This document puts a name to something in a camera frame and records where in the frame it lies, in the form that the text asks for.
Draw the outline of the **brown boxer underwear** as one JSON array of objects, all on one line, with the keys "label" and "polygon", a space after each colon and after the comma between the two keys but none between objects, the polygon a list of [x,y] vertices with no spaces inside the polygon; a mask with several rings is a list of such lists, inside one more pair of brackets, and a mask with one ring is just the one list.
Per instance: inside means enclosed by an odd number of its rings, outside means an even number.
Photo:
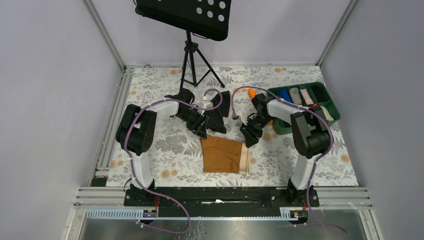
[{"label": "brown boxer underwear", "polygon": [[249,173],[249,149],[245,143],[208,135],[200,139],[205,173]]}]

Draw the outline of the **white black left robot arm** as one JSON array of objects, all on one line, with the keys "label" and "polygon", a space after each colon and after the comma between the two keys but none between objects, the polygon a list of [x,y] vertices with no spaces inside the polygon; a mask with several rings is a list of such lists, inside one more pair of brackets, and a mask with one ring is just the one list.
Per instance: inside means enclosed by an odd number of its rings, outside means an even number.
[{"label": "white black left robot arm", "polygon": [[207,137],[206,112],[216,107],[204,101],[203,106],[193,105],[194,95],[186,89],[180,89],[176,95],[166,95],[163,99],[144,107],[129,104],[121,118],[115,139],[128,154],[131,169],[131,191],[144,206],[155,200],[155,180],[152,176],[148,151],[154,142],[156,124],[168,118],[177,117],[186,123],[193,134]]}]

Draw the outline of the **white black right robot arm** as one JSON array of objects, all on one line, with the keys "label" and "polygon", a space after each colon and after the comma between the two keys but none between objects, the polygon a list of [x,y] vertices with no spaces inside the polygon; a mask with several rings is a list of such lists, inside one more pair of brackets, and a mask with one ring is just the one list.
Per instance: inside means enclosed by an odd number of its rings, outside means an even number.
[{"label": "white black right robot arm", "polygon": [[245,145],[256,145],[263,136],[263,128],[273,119],[280,119],[291,126],[293,143],[298,158],[287,189],[282,193],[285,201],[293,206],[309,199],[313,190],[313,176],[317,161],[333,145],[333,135],[321,107],[303,107],[282,98],[257,94],[251,100],[256,109],[241,125]]}]

